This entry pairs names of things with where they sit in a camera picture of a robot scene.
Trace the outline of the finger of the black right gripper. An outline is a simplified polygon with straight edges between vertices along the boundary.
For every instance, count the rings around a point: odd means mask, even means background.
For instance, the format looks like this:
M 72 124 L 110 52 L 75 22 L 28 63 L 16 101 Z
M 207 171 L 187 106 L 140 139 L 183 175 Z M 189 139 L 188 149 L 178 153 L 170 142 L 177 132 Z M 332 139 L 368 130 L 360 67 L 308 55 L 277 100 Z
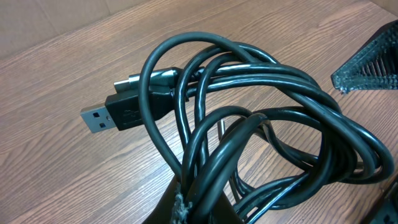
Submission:
M 397 224 L 397 182 L 383 193 L 360 224 Z
M 379 28 L 371 38 L 331 75 L 333 87 L 353 90 L 397 89 L 397 21 Z

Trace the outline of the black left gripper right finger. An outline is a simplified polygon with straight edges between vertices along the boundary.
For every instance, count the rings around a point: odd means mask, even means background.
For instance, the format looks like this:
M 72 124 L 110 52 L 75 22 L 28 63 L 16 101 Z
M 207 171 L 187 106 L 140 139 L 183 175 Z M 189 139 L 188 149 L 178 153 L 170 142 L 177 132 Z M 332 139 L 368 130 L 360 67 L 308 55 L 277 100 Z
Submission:
M 242 219 L 238 217 L 230 204 L 225 193 L 222 193 L 213 207 L 213 223 L 215 224 L 243 224 Z

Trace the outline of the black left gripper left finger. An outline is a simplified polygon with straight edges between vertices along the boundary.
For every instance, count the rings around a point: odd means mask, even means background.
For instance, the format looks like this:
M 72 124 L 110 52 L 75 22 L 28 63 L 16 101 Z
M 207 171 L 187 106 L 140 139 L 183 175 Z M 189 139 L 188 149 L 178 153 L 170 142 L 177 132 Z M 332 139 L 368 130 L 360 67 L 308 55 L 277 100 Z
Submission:
M 177 177 L 173 177 L 154 211 L 150 214 L 153 224 L 183 224 L 187 222 L 187 205 Z

